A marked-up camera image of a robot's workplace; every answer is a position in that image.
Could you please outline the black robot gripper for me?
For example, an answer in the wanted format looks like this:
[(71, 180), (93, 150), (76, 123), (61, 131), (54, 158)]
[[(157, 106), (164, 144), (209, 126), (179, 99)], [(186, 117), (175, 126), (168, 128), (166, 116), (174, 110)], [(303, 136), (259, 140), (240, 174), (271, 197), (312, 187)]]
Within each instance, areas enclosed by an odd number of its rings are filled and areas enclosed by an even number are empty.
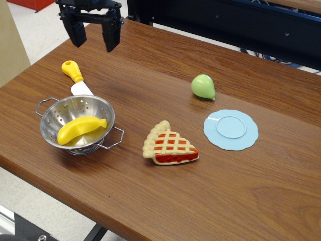
[(55, 1), (60, 9), (60, 19), (76, 47), (87, 40), (85, 23), (102, 24), (102, 35), (108, 52), (120, 43), (121, 24), (123, 17), (120, 13), (121, 3), (116, 1)]

